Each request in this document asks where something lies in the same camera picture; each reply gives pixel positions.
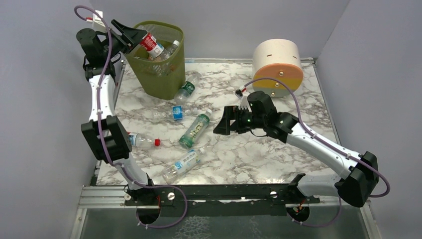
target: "green plastic bottle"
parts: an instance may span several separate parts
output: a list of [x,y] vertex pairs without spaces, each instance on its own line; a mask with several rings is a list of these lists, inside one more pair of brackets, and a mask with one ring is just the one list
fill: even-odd
[[204,114],[198,115],[186,133],[179,139],[179,143],[183,148],[192,148],[197,138],[201,136],[210,123],[211,114],[212,111],[208,109]]

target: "basket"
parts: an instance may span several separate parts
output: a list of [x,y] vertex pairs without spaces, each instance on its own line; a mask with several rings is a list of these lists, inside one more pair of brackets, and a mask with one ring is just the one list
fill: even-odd
[[174,40],[180,42],[170,58],[161,62],[148,60],[149,53],[140,46],[125,55],[147,94],[163,100],[171,100],[185,82],[183,47],[185,36],[180,28],[163,22],[144,21],[134,28],[139,26],[144,26],[165,48],[169,47]]

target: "metal frame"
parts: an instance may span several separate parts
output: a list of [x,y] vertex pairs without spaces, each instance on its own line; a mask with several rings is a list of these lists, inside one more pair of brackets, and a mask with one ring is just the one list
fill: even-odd
[[[316,64],[314,58],[305,58],[301,59],[301,62],[312,63],[318,84],[322,93],[322,97],[325,101],[324,91],[320,85],[318,78],[318,73],[316,69]],[[189,59],[185,60],[185,63],[252,63],[252,59]],[[124,71],[126,64],[122,64],[122,71],[119,77],[119,84],[117,86],[117,92],[115,94],[114,102],[117,101],[118,92],[121,86],[121,81],[123,79]],[[341,145],[338,133],[335,127],[335,123],[332,119],[331,112],[327,104],[325,104],[328,111],[328,116],[331,120],[331,125],[334,130],[334,135],[337,140],[337,143]],[[96,175],[100,168],[101,162],[96,165]],[[110,209],[110,208],[139,208],[139,209],[159,209],[158,206],[126,206],[124,204],[125,192],[123,191],[123,186],[84,186],[82,188],[81,197],[78,204],[78,209],[75,217],[75,222],[73,225],[72,233],[70,239],[79,239],[82,235],[83,226],[86,219],[86,214],[88,209]],[[335,206],[338,205],[338,199],[333,197],[320,197],[321,202],[319,204],[312,204],[311,207],[318,206]],[[371,202],[368,200],[367,203],[360,209],[363,222],[365,224],[366,230],[368,232],[370,239],[381,239],[381,234],[379,232],[378,226],[370,209]],[[296,206],[295,204],[286,204],[286,207]]]

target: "marble table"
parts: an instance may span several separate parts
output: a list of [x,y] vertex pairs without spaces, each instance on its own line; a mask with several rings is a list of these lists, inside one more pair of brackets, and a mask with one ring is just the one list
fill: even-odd
[[[303,62],[304,80],[295,92],[301,107],[302,118],[307,125],[330,140],[335,140],[334,130],[319,88],[314,66]],[[222,116],[226,105],[238,105],[234,90],[250,81],[250,63],[186,63],[186,75],[201,73],[199,86],[187,103],[197,107],[200,113],[213,111],[210,125],[194,147],[206,147],[202,163],[189,171],[175,184],[258,184],[287,183],[298,173],[330,174],[326,165],[301,149],[285,145],[267,137],[254,137],[250,133],[216,135],[212,130]],[[274,99],[279,112],[297,115],[291,96]],[[133,148],[137,164],[148,173],[155,184],[165,184],[161,170],[174,163],[186,150],[178,140],[192,124],[195,116],[182,121],[153,122],[157,111],[168,110],[173,101],[165,101],[147,95],[132,69],[127,65],[122,79],[115,112],[127,131],[143,133],[147,137],[160,138],[160,147],[148,151]],[[102,163],[97,185],[125,185],[124,178],[116,169]]]

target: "red and white label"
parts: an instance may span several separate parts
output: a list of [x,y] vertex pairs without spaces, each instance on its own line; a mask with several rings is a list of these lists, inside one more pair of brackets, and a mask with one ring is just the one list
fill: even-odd
[[157,39],[150,32],[139,44],[154,58],[159,56],[164,50],[164,47],[157,43]]

